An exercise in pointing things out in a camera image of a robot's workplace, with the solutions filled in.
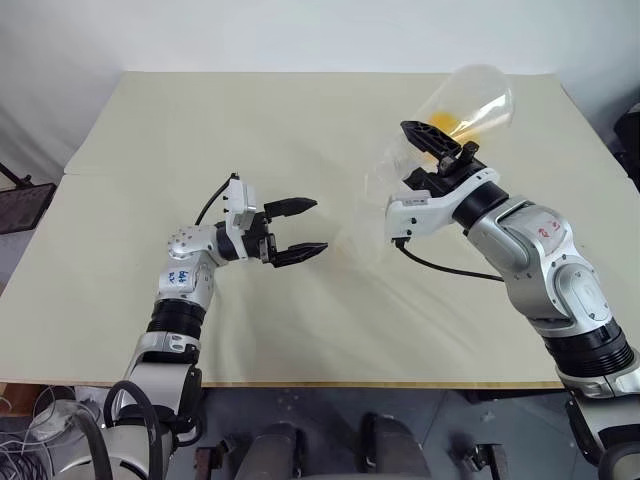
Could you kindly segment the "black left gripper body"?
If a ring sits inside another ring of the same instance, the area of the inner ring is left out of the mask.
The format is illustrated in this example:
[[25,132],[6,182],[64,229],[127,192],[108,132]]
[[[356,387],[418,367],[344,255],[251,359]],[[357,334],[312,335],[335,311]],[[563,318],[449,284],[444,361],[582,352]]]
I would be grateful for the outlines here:
[[271,220],[264,212],[255,214],[249,229],[242,235],[242,241],[249,258],[258,259],[277,268],[278,251],[275,235],[269,229],[270,223]]

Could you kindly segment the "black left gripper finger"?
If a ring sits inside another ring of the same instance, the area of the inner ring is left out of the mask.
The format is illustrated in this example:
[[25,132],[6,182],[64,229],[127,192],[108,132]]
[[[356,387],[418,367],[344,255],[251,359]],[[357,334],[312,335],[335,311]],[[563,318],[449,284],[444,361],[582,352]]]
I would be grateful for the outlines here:
[[299,215],[317,205],[317,201],[306,197],[292,197],[264,204],[264,215],[269,220],[276,217]]
[[320,253],[328,247],[327,243],[305,242],[292,245],[284,251],[276,251],[272,257],[272,265],[275,268],[282,268],[303,263]]

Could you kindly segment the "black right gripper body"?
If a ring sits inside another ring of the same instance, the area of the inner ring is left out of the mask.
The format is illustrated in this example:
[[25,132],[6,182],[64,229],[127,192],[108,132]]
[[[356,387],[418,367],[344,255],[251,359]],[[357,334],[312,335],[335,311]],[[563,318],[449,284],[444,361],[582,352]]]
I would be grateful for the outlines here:
[[414,191],[452,192],[485,167],[486,165],[477,159],[473,159],[469,164],[457,166],[446,173],[442,173],[440,170],[427,172],[424,168],[418,167],[403,180],[403,183]]

